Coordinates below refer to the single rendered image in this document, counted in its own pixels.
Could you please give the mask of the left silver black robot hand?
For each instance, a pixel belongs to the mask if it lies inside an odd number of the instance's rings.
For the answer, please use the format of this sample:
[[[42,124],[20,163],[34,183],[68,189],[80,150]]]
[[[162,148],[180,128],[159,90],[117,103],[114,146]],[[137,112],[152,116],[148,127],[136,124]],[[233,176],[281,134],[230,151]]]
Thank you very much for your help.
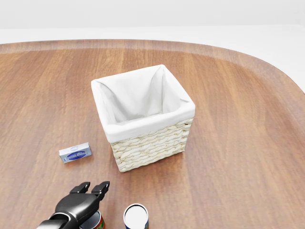
[[[83,182],[75,186],[67,196],[62,198],[55,207],[56,214],[69,216],[68,225],[76,223],[79,227],[98,211],[100,201],[109,190],[110,181],[103,181],[88,193],[90,182]]]

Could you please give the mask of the woven basket with white liner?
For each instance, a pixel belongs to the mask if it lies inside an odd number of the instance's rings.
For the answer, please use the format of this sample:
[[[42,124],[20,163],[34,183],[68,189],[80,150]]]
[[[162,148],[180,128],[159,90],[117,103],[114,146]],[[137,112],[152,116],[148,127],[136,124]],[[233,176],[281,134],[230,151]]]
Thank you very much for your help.
[[[94,79],[91,88],[120,172],[185,150],[195,104],[165,65]]]

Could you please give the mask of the red green printed tin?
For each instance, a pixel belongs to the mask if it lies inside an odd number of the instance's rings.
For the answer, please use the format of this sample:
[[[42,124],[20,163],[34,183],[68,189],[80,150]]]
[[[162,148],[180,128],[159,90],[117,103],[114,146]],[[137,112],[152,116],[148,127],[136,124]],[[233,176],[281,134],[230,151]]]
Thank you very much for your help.
[[[105,229],[105,222],[100,211],[96,211],[88,220],[82,223],[80,229]]]

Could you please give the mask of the small silver blue printed box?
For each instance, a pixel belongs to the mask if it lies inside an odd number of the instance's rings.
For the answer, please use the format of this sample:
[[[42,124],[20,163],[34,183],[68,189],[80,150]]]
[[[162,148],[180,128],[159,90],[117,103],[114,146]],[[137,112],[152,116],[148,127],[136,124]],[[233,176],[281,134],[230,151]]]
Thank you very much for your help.
[[[59,150],[59,156],[63,163],[72,162],[91,155],[92,151],[88,142]]]

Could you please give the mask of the blue yellow printed tin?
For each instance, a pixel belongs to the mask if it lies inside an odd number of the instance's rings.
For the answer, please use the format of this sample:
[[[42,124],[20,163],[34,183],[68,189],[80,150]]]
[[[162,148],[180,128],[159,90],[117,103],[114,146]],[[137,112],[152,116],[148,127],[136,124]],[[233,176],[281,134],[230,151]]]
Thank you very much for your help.
[[[148,210],[142,204],[131,204],[124,211],[123,221],[126,229],[149,229]]]

